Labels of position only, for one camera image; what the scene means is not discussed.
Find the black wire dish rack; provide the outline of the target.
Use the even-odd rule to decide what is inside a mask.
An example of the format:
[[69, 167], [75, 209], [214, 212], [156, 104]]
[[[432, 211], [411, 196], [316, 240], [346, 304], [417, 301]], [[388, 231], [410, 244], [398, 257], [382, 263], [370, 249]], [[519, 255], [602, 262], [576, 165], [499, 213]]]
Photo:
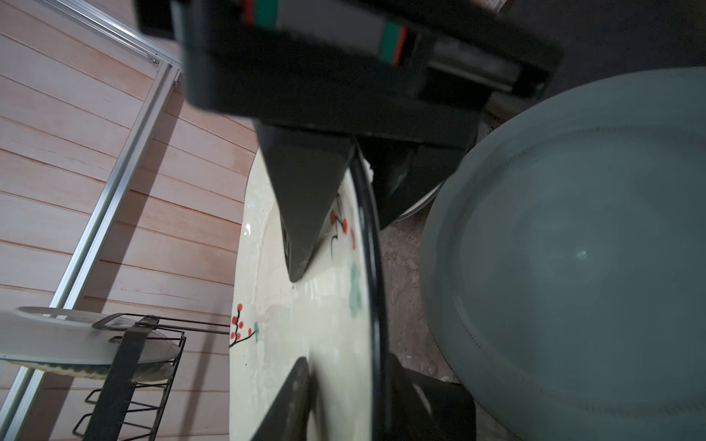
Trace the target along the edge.
[[[138, 433], [128, 440], [155, 440], [169, 400], [188, 333], [226, 336], [229, 326], [150, 314], [114, 313], [92, 327], [99, 331], [117, 331], [117, 354], [108, 376], [99, 389], [86, 397], [93, 406], [73, 429], [81, 440], [119, 440], [124, 428]], [[149, 341], [175, 343], [178, 350], [167, 359], [171, 371], [166, 379], [156, 382], [138, 380], [139, 360]]]

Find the white plate dark green rim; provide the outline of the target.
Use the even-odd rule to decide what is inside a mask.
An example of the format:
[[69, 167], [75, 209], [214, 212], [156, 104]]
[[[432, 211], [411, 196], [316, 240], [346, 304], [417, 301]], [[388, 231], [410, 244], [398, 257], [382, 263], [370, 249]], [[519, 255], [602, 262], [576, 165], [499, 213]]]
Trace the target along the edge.
[[130, 317], [43, 307], [1, 312], [1, 359], [24, 366], [108, 367]]

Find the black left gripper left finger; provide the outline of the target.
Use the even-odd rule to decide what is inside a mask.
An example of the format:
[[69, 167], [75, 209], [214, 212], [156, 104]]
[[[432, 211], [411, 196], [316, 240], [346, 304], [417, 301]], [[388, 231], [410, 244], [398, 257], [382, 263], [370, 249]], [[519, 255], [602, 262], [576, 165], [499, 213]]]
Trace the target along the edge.
[[252, 441], [305, 440], [312, 409], [312, 375], [307, 359], [298, 358], [263, 418]]

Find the cream plate with berry sprigs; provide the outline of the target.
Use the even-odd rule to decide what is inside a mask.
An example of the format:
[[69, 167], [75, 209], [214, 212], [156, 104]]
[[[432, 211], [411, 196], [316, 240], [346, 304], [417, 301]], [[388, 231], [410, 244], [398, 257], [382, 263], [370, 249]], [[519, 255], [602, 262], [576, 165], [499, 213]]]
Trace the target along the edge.
[[299, 358], [315, 386], [309, 439], [371, 440], [382, 432], [384, 309], [366, 167], [361, 160], [350, 165], [307, 270], [291, 281], [279, 206], [264, 159], [254, 160], [233, 287], [233, 440], [255, 435]]

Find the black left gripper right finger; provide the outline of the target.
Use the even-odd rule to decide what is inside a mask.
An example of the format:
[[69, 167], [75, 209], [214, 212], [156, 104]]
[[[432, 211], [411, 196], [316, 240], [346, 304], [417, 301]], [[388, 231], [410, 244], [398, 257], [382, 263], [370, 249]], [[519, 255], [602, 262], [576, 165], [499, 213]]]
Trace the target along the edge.
[[459, 383], [403, 367], [388, 355], [392, 381], [390, 440], [474, 440], [474, 398]]

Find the yellow woven plate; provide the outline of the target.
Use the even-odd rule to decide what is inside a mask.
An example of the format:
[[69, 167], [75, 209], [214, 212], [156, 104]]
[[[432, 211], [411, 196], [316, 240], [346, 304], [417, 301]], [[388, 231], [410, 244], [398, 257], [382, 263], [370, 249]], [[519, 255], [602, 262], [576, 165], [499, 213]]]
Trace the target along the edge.
[[[132, 374], [132, 382], [159, 382], [168, 380], [175, 372], [174, 360], [174, 358], [169, 358], [159, 362], [140, 363], [136, 371]], [[111, 365], [57, 364], [6, 359], [2, 359], [2, 362], [29, 369], [37, 369], [56, 375], [89, 380], [106, 380], [111, 369]]]

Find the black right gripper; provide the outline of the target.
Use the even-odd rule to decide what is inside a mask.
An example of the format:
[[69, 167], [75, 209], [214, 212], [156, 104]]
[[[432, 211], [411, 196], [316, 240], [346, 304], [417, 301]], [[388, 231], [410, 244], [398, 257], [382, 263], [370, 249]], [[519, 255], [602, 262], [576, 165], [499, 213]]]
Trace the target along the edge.
[[371, 137], [358, 144], [383, 229], [457, 170], [490, 93], [535, 97], [563, 58], [469, 1], [138, 1], [134, 13], [141, 33], [178, 44], [192, 106], [256, 121], [292, 282], [354, 155], [349, 137], [323, 133]]

